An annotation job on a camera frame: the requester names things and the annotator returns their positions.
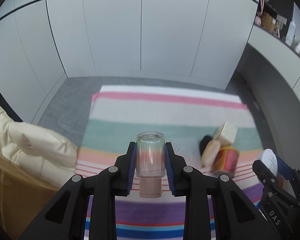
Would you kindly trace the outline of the white spray bottle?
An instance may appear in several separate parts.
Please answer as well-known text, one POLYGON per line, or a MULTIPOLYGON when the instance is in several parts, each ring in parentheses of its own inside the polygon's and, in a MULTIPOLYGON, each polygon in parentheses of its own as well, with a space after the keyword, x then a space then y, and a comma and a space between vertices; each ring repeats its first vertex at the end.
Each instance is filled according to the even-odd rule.
POLYGON ((292 42, 295 37, 295 33, 296 33, 296 23, 294 20, 292 20, 289 24, 286 39, 285 39, 286 45, 288 45, 288 46, 292 45, 292 42))

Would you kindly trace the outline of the black round puff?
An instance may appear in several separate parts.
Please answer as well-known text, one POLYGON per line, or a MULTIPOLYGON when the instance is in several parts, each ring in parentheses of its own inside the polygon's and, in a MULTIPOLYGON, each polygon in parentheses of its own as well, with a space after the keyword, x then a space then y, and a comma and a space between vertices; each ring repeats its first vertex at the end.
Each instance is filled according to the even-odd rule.
POLYGON ((199 143, 199 151, 200 155, 203 155, 204 150, 206 149, 208 143, 212 140, 212 137, 210 135, 205 135, 200 143, 199 143))

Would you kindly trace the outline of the striped colourful cloth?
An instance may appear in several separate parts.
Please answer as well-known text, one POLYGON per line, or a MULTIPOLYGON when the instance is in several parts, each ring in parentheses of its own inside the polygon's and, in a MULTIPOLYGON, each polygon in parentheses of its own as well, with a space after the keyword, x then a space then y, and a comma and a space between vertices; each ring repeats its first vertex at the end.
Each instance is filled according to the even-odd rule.
MULTIPOLYGON (((149 86, 103 86, 91 99, 90 115, 78 152, 76 173, 85 177, 112 166, 136 136, 160 132, 165 140, 214 135, 226 121, 238 131, 234 147, 239 150, 234 182, 257 204, 262 184, 252 164, 262 143, 252 114, 236 95, 192 89, 149 86)), ((118 239, 182 239, 185 198, 172 196, 167 179, 160 198, 139 196, 135 178, 127 197, 116 199, 118 239)))

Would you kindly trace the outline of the beige round powder puff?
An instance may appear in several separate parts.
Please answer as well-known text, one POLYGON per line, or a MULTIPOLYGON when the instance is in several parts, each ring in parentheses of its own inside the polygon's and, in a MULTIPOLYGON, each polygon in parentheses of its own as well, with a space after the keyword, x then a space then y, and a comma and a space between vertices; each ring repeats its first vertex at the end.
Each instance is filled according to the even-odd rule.
POLYGON ((221 142, 219 140, 212 139, 208 142, 201 157, 202 166, 207 167, 212 165, 220 149, 221 142))

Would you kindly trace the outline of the cream cardboard cosmetic box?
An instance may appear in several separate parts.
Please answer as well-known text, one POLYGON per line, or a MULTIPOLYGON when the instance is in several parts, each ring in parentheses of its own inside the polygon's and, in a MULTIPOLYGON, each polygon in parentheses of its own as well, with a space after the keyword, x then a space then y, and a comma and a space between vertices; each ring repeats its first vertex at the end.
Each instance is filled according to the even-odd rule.
POLYGON ((222 146, 230 146, 235 142, 237 131, 238 129, 234 124, 226 121, 217 129, 213 139, 220 141, 222 146))

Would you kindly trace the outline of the cream padded chair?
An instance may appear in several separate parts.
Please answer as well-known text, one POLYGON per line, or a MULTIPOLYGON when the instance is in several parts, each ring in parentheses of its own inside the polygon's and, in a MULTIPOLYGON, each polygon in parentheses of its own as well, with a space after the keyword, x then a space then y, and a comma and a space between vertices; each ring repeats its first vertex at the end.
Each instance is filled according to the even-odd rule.
POLYGON ((57 188, 75 174, 77 147, 73 142, 51 129, 13 121, 1 106, 0 154, 57 188))

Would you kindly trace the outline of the translucent square plastic lid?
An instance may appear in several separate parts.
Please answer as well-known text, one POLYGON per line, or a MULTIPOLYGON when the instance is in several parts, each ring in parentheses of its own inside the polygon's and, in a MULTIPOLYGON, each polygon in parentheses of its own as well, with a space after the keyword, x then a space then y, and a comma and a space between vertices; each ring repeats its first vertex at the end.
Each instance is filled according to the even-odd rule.
POLYGON ((194 138, 172 138, 171 144, 176 155, 182 156, 188 166, 202 167, 199 142, 194 138))

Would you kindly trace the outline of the white round cream jar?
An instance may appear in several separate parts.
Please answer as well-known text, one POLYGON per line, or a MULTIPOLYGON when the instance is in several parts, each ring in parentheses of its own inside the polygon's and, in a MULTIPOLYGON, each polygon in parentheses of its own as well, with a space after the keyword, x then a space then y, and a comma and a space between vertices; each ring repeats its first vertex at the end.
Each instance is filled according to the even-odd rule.
POLYGON ((272 172, 276 177, 278 171, 277 156, 273 150, 267 148, 263 150, 257 157, 257 160, 262 161, 262 163, 272 172))

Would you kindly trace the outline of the brown cardboard box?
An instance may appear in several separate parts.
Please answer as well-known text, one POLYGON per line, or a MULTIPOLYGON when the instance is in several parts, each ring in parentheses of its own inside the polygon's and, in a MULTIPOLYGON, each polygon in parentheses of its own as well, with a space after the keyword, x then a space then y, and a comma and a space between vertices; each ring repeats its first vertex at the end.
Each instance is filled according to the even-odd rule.
POLYGON ((0 154, 0 226, 18 239, 58 189, 0 154))

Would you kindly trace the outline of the small glass foundation bottle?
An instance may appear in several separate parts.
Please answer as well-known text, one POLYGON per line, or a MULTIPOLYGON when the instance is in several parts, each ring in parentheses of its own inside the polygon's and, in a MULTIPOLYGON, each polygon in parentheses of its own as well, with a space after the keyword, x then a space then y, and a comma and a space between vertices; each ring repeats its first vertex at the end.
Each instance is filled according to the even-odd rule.
POLYGON ((159 198, 166 174, 165 137, 160 132, 142 132, 136 137, 136 176, 141 198, 159 198))

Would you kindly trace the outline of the white curved counter shelf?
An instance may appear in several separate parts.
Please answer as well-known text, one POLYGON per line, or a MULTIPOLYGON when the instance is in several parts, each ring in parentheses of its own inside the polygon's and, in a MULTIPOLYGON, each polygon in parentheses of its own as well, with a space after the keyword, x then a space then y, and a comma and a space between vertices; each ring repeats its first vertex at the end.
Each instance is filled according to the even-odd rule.
POLYGON ((300 101, 300 56, 284 42, 258 26, 253 26, 248 44, 273 65, 300 101))

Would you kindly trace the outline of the red yellow tin can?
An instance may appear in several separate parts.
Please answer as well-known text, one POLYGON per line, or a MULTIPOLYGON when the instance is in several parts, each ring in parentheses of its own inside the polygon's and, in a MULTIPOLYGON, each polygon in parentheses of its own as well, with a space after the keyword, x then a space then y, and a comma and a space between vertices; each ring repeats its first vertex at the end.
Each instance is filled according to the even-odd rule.
POLYGON ((239 151, 234 147, 222 147, 217 153, 213 166, 213 174, 221 176, 223 174, 234 178, 235 169, 239 159, 239 151))

